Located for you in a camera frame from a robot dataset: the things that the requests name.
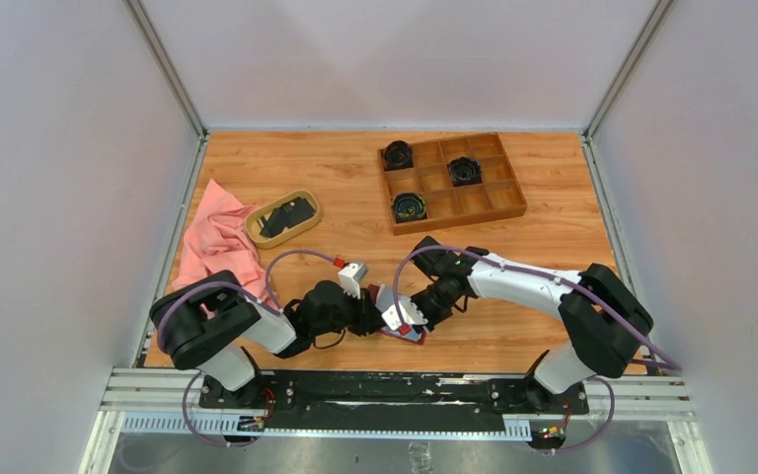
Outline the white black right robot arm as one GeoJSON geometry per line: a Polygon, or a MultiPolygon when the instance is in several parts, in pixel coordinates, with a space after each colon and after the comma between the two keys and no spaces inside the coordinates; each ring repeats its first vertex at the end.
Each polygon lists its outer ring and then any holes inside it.
{"type": "Polygon", "coordinates": [[[544,269],[509,261],[483,248],[442,246],[422,239],[410,260],[430,279],[412,303],[432,331],[469,299],[507,301],[562,322],[568,342],[542,353],[522,380],[530,408],[549,412],[575,384],[593,376],[619,378],[654,327],[649,312],[608,267],[544,269]]]}

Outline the black cards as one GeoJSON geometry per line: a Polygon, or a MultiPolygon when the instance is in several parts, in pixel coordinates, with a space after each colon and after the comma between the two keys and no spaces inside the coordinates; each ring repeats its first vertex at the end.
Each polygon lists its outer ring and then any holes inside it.
{"type": "Polygon", "coordinates": [[[316,214],[316,208],[304,197],[297,197],[278,207],[269,216],[263,216],[258,224],[261,226],[261,235],[266,238],[274,238],[287,229],[309,220],[316,214]]]}

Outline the red card holder wallet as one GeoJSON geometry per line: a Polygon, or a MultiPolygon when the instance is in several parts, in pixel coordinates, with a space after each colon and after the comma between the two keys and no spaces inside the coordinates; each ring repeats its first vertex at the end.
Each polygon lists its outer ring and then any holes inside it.
{"type": "Polygon", "coordinates": [[[378,329],[378,332],[380,334],[393,337],[396,339],[400,339],[400,340],[413,343],[413,344],[422,344],[424,342],[425,334],[416,330],[416,327],[421,328],[421,326],[403,325],[397,331],[393,331],[386,327],[385,322],[381,317],[380,310],[377,308],[377,303],[381,302],[384,297],[387,297],[387,296],[393,297],[391,289],[389,289],[385,284],[380,284],[380,285],[370,284],[368,286],[368,291],[370,293],[371,301],[373,302],[376,310],[378,311],[379,322],[382,324],[382,326],[378,329]]]}

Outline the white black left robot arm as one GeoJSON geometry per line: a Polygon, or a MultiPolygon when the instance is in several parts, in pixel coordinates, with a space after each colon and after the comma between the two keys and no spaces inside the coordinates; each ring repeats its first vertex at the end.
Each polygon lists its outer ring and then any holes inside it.
{"type": "Polygon", "coordinates": [[[149,318],[160,350],[178,370],[197,369],[208,386],[240,408],[255,406],[265,392],[259,366],[236,345],[244,338],[279,358],[310,349],[328,333],[366,336],[385,325],[369,290],[347,293],[323,280],[302,298],[277,310],[221,271],[153,302],[149,318]]]}

